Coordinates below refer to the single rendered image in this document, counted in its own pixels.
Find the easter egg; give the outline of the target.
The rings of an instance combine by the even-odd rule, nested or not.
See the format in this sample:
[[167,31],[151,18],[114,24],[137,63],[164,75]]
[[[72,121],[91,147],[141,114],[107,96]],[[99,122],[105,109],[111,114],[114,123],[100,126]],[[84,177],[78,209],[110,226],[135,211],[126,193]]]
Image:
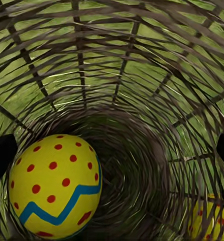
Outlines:
[[[214,198],[214,194],[209,194],[208,197],[212,197]],[[208,206],[207,206],[207,218],[208,218],[208,215],[211,211],[211,208],[213,206],[213,202],[208,202]],[[194,207],[194,212],[193,212],[193,221],[196,217],[196,214],[198,212],[198,209],[199,209],[199,205],[198,205],[198,200],[196,202],[196,205]],[[217,215],[218,215],[218,212],[219,212],[219,209],[220,209],[220,204],[217,205],[216,209],[215,209],[215,218],[214,218],[214,221],[216,220],[217,218]],[[200,228],[201,228],[201,221],[202,221],[202,215],[203,215],[203,205],[201,207],[201,210],[200,210],[200,214],[198,213],[198,216],[195,220],[195,222],[193,222],[193,227],[192,227],[192,237],[193,238],[196,238],[197,235],[200,233]],[[211,234],[211,230],[212,230],[212,222],[213,222],[213,218],[211,219],[210,221],[210,224],[208,226],[208,229],[207,229],[207,232],[205,234],[205,237],[204,237],[204,240],[203,241],[208,241],[209,239],[209,236]],[[222,212],[222,225],[224,223],[224,209],[223,209],[223,212]],[[189,223],[188,223],[188,234],[190,234],[190,229],[191,229],[191,219],[189,220]],[[213,233],[213,241],[216,241],[217,240],[217,237],[220,233],[220,217],[215,225],[215,228],[214,228],[214,233]],[[221,241],[224,241],[224,234],[223,234],[223,237],[222,237],[222,240]]]
[[102,191],[98,153],[84,139],[56,134],[30,145],[12,167],[12,212],[37,236],[63,241],[94,217]]

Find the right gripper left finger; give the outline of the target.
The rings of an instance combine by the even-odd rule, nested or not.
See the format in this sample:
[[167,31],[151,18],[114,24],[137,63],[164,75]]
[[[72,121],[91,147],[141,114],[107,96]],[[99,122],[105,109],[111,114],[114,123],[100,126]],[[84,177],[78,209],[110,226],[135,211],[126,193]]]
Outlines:
[[0,136],[0,180],[18,152],[16,136]]

